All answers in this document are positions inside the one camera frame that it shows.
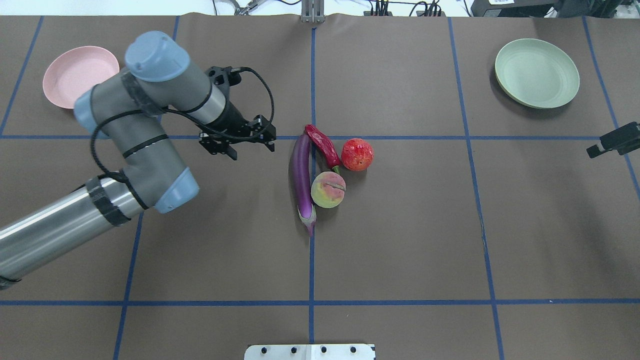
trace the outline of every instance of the plate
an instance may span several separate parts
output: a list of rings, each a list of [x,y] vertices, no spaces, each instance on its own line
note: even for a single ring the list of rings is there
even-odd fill
[[[107,49],[82,46],[56,58],[42,79],[44,95],[54,105],[73,109],[76,99],[120,70],[118,59]]]
[[[512,99],[536,109],[565,105],[580,87],[573,60],[557,46],[533,38],[506,44],[495,58],[495,75]]]

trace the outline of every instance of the cable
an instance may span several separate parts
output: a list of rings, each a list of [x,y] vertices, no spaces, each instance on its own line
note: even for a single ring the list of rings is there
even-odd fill
[[[438,5],[439,2],[440,0],[431,2],[429,8],[422,14],[422,16],[429,17],[431,16],[431,14],[435,15],[438,12],[438,9],[440,9],[440,12],[442,12],[442,8],[440,7],[440,5]]]
[[[411,9],[411,12],[409,13],[409,16],[413,15],[413,11],[415,10],[416,7],[418,7],[418,5],[420,4],[424,4],[424,12],[427,12],[427,3],[425,1],[419,1],[417,2],[413,8]]]
[[[98,124],[98,126],[96,126],[95,129],[93,130],[93,132],[91,133],[91,140],[89,141],[89,148],[91,150],[91,156],[93,157],[93,161],[95,162],[95,164],[98,165],[98,167],[100,168],[100,170],[102,170],[103,173],[105,173],[105,174],[116,174],[114,172],[109,171],[109,169],[107,169],[102,164],[100,159],[98,159],[98,154],[95,151],[95,139],[97,139],[98,133],[100,133],[100,130],[102,130],[102,128],[105,127],[110,122],[112,122],[114,120],[118,120],[118,119],[120,119],[122,117],[125,117],[125,116],[134,115],[134,114],[142,114],[142,110],[131,110],[131,111],[126,111],[126,112],[120,113],[118,115],[114,115],[114,116],[106,119],[105,121],[101,122],[100,124]]]
[[[471,16],[471,13],[469,12],[469,7],[467,6],[467,0],[462,0],[465,3],[465,11],[467,12],[467,15],[469,15],[469,17]]]
[[[253,75],[255,75],[256,78],[258,78],[258,80],[260,80],[262,85],[264,85],[264,88],[267,90],[267,93],[269,93],[269,101],[271,102],[271,116],[269,117],[269,122],[268,122],[267,126],[264,126],[262,128],[262,130],[258,131],[254,135],[245,136],[245,137],[232,136],[232,135],[226,134],[224,132],[212,129],[209,126],[203,125],[203,124],[200,123],[200,121],[198,119],[196,119],[193,116],[191,116],[191,115],[189,115],[187,113],[184,113],[182,111],[173,110],[173,109],[169,109],[169,108],[162,108],[162,111],[164,113],[173,113],[173,114],[178,114],[180,116],[186,117],[187,119],[191,120],[195,124],[198,124],[198,126],[200,126],[200,127],[204,128],[205,130],[209,131],[210,133],[212,133],[214,135],[218,135],[218,136],[220,136],[222,138],[229,139],[229,140],[249,141],[249,140],[253,140],[253,139],[256,139],[256,138],[260,137],[260,135],[264,134],[264,132],[267,130],[268,125],[273,122],[273,115],[275,114],[275,105],[274,105],[274,101],[273,101],[273,93],[271,93],[271,89],[269,88],[269,85],[267,85],[266,81],[262,78],[262,76],[260,76],[260,74],[258,74],[257,71],[251,69],[250,67],[239,67],[237,69],[238,69],[238,73],[240,73],[240,72],[251,72]],[[114,115],[114,116],[106,119],[105,121],[102,121],[100,124],[98,124],[98,126],[95,127],[95,129],[91,133],[91,139],[89,141],[89,149],[91,151],[91,157],[93,158],[93,161],[95,162],[95,164],[100,168],[100,170],[102,170],[103,173],[105,173],[106,175],[112,177],[114,180],[119,181],[121,183],[127,183],[129,181],[129,179],[125,175],[122,175],[122,174],[120,174],[118,172],[109,171],[109,169],[107,169],[102,164],[102,162],[98,158],[98,153],[95,150],[95,141],[98,138],[98,134],[100,133],[102,128],[107,126],[110,122],[118,120],[118,119],[126,117],[126,116],[129,116],[129,115],[135,115],[135,114],[142,114],[142,110],[138,109],[138,110],[125,111],[123,113],[119,113],[118,115]]]

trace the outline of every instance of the black device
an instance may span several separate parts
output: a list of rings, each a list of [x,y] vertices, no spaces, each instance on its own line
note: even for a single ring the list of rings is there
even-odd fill
[[[591,16],[610,19],[623,0],[558,0],[554,8],[557,17]]]
[[[231,144],[240,142],[253,142],[264,144],[269,151],[275,151],[274,141],[276,140],[276,128],[265,119],[262,115],[257,115],[252,121],[245,120],[240,111],[229,101],[229,90],[231,86],[235,86],[242,81],[240,77],[241,69],[232,69],[231,67],[212,66],[205,72],[211,84],[225,94],[227,103],[223,113],[219,119],[210,126],[201,126],[200,129],[200,145],[204,147],[209,154],[225,154],[233,160],[237,160],[237,151],[231,147]],[[272,100],[271,90],[268,89],[269,97]],[[260,136],[252,140],[242,140],[256,133]]]
[[[640,149],[640,126],[634,121],[602,135],[600,144],[588,148],[587,154],[593,159],[612,150],[624,155],[636,149]]]
[[[475,17],[544,17],[556,0],[475,0],[471,13]]]

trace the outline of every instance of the light blue joint cap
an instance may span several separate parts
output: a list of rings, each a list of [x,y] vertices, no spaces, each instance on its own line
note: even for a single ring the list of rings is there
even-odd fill
[[[189,67],[191,59],[169,35],[149,31],[129,45],[124,62],[136,78],[159,83],[178,77]]]
[[[156,208],[160,214],[166,214],[193,199],[198,195],[198,191],[200,191],[200,188],[198,187],[198,183],[196,183],[196,179],[193,178],[191,170],[186,168],[173,184],[169,186],[169,189],[167,189],[156,205],[154,205],[154,208]]]
[[[91,90],[85,92],[76,100],[74,105],[74,116],[76,120],[85,128],[90,134],[93,134],[93,130],[98,126],[93,118],[93,112],[91,111]],[[96,136],[98,139],[108,139],[107,134],[102,131]]]

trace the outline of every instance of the red fruit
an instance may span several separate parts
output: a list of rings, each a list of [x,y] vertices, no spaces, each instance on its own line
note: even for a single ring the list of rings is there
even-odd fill
[[[373,148],[360,138],[353,138],[342,147],[342,164],[353,171],[362,171],[373,161]]]

